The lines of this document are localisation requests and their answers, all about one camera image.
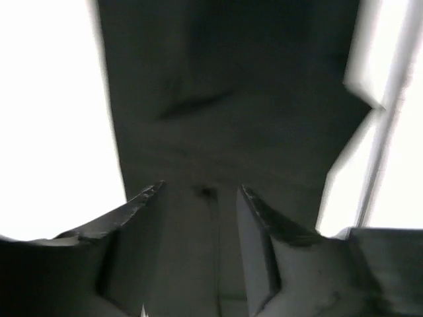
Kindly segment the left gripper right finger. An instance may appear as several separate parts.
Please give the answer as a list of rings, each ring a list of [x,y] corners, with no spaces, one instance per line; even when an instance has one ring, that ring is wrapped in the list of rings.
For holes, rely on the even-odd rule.
[[[251,316],[421,316],[422,231],[353,227],[327,238],[237,192]]]

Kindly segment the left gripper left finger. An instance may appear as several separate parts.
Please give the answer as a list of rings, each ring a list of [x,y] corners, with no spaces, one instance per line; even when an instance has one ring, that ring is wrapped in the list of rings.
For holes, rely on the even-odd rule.
[[[141,316],[151,296],[165,183],[53,239],[1,239],[2,316]]]

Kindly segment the black long sleeve shirt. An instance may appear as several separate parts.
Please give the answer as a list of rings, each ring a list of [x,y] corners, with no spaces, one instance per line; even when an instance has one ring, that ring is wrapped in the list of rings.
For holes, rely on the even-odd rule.
[[[246,312],[239,186],[315,228],[370,111],[344,72],[358,1],[97,1],[128,198],[167,183],[151,316]]]

